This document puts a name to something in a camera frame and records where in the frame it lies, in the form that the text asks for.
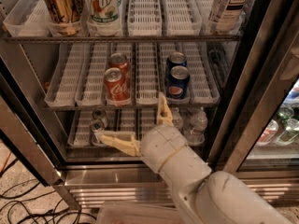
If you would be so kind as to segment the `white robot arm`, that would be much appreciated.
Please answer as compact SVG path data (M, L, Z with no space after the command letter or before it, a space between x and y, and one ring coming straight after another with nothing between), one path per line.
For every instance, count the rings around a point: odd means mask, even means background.
M211 170L173 125L163 93L158 98L156 126L140 141L133 134L109 131L97 137L107 146L139 157L159 175L185 224L292 224L241 180Z

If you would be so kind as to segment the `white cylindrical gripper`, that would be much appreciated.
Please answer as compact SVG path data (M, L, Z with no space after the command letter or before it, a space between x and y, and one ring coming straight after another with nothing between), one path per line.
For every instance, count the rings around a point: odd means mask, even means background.
M141 141L141 154L140 142L134 132L105 131L98 133L97 137L105 145L114 147L126 155L141 156L142 161L154 173L158 173L170 156L187 146L185 137L172 126L173 116L162 92L158 96L156 122L160 125L147 132Z

